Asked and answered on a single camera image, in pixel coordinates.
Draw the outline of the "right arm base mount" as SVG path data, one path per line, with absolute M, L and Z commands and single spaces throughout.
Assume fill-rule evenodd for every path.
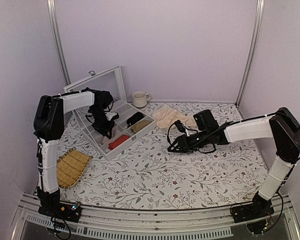
M 251 203 L 235 204 L 229 211 L 235 223 L 266 217 L 275 212 L 271 200 L 263 199 L 258 193 L 254 195 Z

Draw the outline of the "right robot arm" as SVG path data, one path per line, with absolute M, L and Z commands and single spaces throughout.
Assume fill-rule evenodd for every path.
M 268 210 L 268 202 L 300 160 L 300 123 L 286 107 L 265 115 L 218 124 L 210 110 L 193 116 L 197 130 L 190 129 L 180 120 L 174 126 L 181 133 L 174 141 L 168 140 L 170 153 L 189 154 L 207 145 L 221 146 L 247 140 L 273 141 L 275 158 L 262 186 L 257 190 L 249 206 L 252 218 L 259 218 Z

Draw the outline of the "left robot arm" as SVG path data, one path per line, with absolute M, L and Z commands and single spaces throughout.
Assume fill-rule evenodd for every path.
M 50 196 L 59 192 L 56 153 L 65 130 L 65 114 L 89 107 L 88 113 L 94 119 L 92 128 L 111 139 L 115 118 L 108 117 L 108 113 L 113 104 L 114 98 L 109 91 L 88 87 L 81 91 L 43 95 L 40 98 L 33 123 L 33 134 L 37 138 L 39 194 Z

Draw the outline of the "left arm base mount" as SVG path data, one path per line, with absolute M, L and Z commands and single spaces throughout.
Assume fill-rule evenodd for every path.
M 38 212 L 42 215 L 78 223 L 81 217 L 82 208 L 78 203 L 61 203 L 58 194 L 44 194 L 39 197 L 40 207 Z

